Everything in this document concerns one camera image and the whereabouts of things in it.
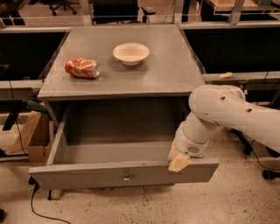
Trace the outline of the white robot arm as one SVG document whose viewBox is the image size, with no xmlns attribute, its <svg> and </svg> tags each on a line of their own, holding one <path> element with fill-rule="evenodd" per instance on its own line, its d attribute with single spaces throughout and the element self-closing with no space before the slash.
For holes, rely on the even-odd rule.
<svg viewBox="0 0 280 224">
<path fill-rule="evenodd" d="M 179 172 L 199 157 L 210 138 L 224 128 L 240 131 L 280 152 L 280 110 L 249 103 L 230 85 L 203 85 L 189 96 L 190 113 L 178 126 L 168 156 L 168 170 Z"/>
</svg>

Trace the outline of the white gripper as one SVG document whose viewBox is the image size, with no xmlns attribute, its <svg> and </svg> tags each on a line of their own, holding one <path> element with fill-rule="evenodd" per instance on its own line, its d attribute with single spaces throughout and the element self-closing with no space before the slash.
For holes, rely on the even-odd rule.
<svg viewBox="0 0 280 224">
<path fill-rule="evenodd" d="M 175 132 L 168 170 L 180 172 L 191 163 L 190 158 L 202 158 L 211 137 L 221 130 L 222 126 L 203 121 L 191 112 Z"/>
</svg>

